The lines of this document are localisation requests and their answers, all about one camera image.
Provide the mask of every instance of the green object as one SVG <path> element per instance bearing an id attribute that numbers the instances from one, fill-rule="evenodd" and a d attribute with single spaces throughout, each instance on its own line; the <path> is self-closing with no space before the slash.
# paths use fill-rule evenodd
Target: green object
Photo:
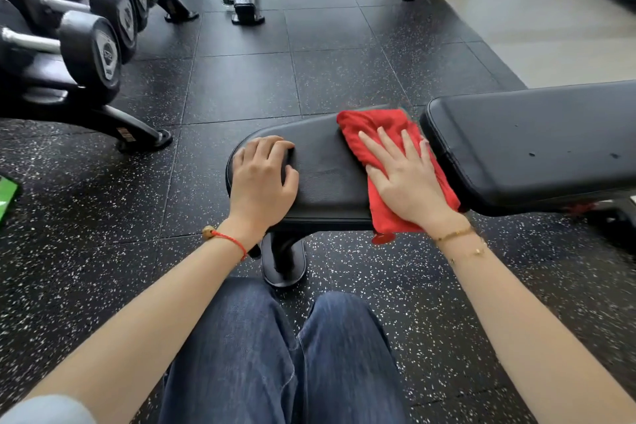
<path id="1" fill-rule="evenodd" d="M 9 204 L 17 191 L 18 183 L 14 183 L 8 178 L 0 177 L 0 222 L 2 222 L 7 208 L 9 208 Z"/>

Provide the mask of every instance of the forearm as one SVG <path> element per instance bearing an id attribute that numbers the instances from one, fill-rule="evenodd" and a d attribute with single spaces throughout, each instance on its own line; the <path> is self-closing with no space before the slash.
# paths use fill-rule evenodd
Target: forearm
<path id="1" fill-rule="evenodd" d="M 258 231 L 224 222 L 219 231 L 246 247 Z M 242 250 L 223 238 L 204 243 L 128 303 L 62 361 L 27 398 L 63 394 L 99 424 L 128 423 L 195 327 Z"/>
<path id="2" fill-rule="evenodd" d="M 454 230 L 469 226 L 462 218 L 453 221 Z M 438 246 L 454 260 L 497 357 L 538 422 L 636 423 L 636 403 L 479 236 Z"/>

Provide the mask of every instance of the red string bracelet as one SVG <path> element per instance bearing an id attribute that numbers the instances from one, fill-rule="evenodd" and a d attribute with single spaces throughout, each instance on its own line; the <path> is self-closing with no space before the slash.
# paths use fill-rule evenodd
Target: red string bracelet
<path id="1" fill-rule="evenodd" d="M 203 228 L 203 231 L 201 232 L 203 234 L 203 239 L 204 240 L 209 240 L 211 238 L 214 238 L 215 236 L 218 236 L 220 238 L 225 238 L 230 240 L 232 243 L 234 243 L 235 245 L 237 245 L 242 251 L 243 251 L 243 258 L 241 259 L 241 261 L 245 260 L 245 258 L 247 257 L 247 251 L 245 251 L 245 247 L 243 246 L 243 244 L 237 240 L 236 238 L 233 238 L 231 236 L 227 236 L 224 235 L 223 233 L 219 233 L 216 228 L 214 228 L 213 226 L 206 226 L 205 228 Z"/>

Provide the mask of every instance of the hand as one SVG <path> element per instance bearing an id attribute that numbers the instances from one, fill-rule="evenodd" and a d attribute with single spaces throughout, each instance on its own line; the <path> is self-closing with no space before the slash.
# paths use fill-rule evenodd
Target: hand
<path id="1" fill-rule="evenodd" d="M 389 138 L 384 128 L 378 129 L 381 145 L 362 131 L 359 136 L 382 163 L 386 175 L 371 165 L 367 165 L 366 172 L 382 201 L 398 217 L 431 234 L 431 230 L 435 233 L 437 224 L 444 224 L 453 214 L 457 215 L 446 203 L 424 140 L 420 143 L 420 157 L 406 130 L 402 130 L 406 154 Z"/>
<path id="2" fill-rule="evenodd" d="M 285 185 L 281 183 L 285 149 L 293 147 L 280 136 L 267 136 L 252 139 L 234 155 L 228 220 L 249 228 L 256 241 L 283 219 L 296 199 L 298 171 L 287 165 Z"/>

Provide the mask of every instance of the black leather upholstery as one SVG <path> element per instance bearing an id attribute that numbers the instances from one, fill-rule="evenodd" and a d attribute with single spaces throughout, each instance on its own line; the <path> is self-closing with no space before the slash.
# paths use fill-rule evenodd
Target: black leather upholstery
<path id="1" fill-rule="evenodd" d="M 636 81 L 450 96 L 420 123 L 462 204 L 491 216 L 636 190 Z"/>
<path id="2" fill-rule="evenodd" d="M 313 233 L 328 230 L 370 230 L 371 213 L 366 172 L 349 150 L 336 123 L 336 114 L 282 124 L 251 134 L 249 140 L 276 134 L 292 141 L 289 164 L 300 173 L 298 197 L 290 212 L 274 229 Z M 226 171 L 232 187 L 232 158 Z"/>

